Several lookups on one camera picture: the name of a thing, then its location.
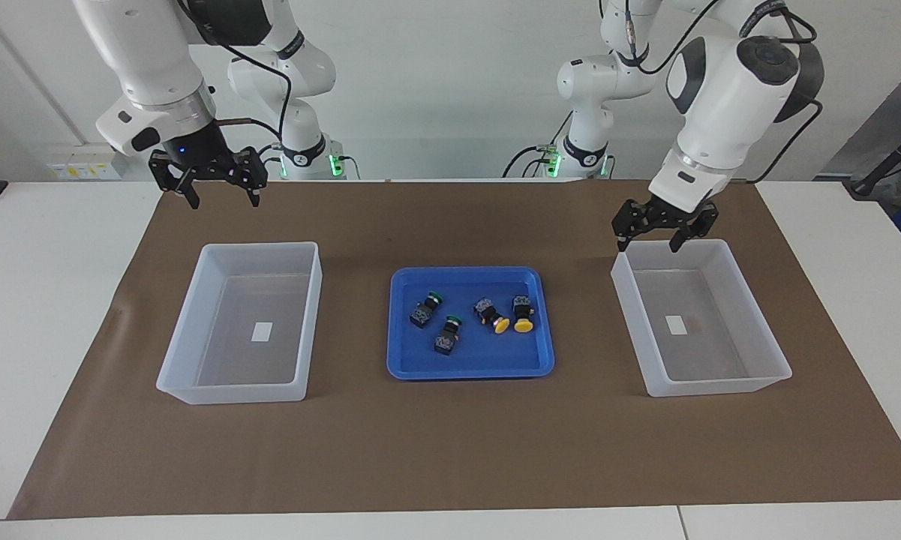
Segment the white plastic container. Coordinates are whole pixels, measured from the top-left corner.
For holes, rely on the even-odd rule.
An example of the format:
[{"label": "white plastic container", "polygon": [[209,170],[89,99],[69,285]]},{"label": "white plastic container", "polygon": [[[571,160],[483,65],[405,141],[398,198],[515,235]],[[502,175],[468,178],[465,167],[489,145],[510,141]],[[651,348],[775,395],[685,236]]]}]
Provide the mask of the white plastic container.
[{"label": "white plastic container", "polygon": [[633,242],[611,276],[651,396],[753,392],[793,374],[727,242]]},{"label": "white plastic container", "polygon": [[204,246],[156,387],[187,404],[299,402],[322,280],[313,242]]}]

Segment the white wall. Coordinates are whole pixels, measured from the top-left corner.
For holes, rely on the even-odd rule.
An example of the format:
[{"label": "white wall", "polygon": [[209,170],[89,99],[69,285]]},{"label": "white wall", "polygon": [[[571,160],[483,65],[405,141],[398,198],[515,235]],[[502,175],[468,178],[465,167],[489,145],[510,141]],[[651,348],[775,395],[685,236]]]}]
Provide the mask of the white wall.
[{"label": "white wall", "polygon": [[[808,180],[900,82],[901,0],[790,4],[820,31],[827,110],[772,178]],[[340,76],[333,93],[311,103],[365,177],[499,175],[516,150],[546,143],[566,115],[556,90],[561,62],[605,51],[597,6],[588,0],[293,0],[293,9]],[[686,13],[662,11],[657,55],[689,21]],[[710,23],[701,28],[723,31]],[[70,0],[0,0],[0,29],[78,134],[100,141],[93,122],[119,90]],[[226,52],[199,46],[194,54],[220,90],[222,116],[256,112],[227,88]],[[613,107],[618,177],[651,177],[680,116],[662,88]],[[741,173],[759,174],[801,120],[773,127]],[[233,147],[267,140],[253,127],[228,130]]]}]

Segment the empty container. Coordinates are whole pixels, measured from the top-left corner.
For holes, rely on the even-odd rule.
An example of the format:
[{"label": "empty container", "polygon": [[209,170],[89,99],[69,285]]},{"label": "empty container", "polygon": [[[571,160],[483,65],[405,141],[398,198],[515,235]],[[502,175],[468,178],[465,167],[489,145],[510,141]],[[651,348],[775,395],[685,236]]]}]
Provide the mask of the empty container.
[{"label": "empty container", "polygon": [[302,400],[322,279],[313,242],[204,246],[156,387],[187,404]]},{"label": "empty container", "polygon": [[723,240],[633,242],[611,276],[647,392],[753,392],[789,379],[760,307]]}]

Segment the white label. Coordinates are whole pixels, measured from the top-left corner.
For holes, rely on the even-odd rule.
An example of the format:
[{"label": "white label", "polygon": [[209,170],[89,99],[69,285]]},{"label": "white label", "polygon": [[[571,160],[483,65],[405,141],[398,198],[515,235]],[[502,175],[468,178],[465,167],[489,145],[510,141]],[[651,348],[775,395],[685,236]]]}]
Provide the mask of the white label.
[{"label": "white label", "polygon": [[254,343],[265,343],[269,341],[269,332],[273,329],[273,322],[258,322],[254,325],[254,335],[251,341]]},{"label": "white label", "polygon": [[670,327],[671,335],[687,335],[687,325],[683,324],[683,317],[680,315],[667,315],[667,326]]}]

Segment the white table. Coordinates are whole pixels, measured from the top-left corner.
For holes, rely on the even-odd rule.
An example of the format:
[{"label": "white table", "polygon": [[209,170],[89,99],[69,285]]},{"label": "white table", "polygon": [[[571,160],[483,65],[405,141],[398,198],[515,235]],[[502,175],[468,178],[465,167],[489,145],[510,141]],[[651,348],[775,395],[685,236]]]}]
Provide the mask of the white table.
[{"label": "white table", "polygon": [[[901,236],[837,184],[760,194],[901,438]],[[148,182],[14,184],[0,201],[0,519],[149,222]],[[901,538],[901,502],[0,523],[11,538]]]}]

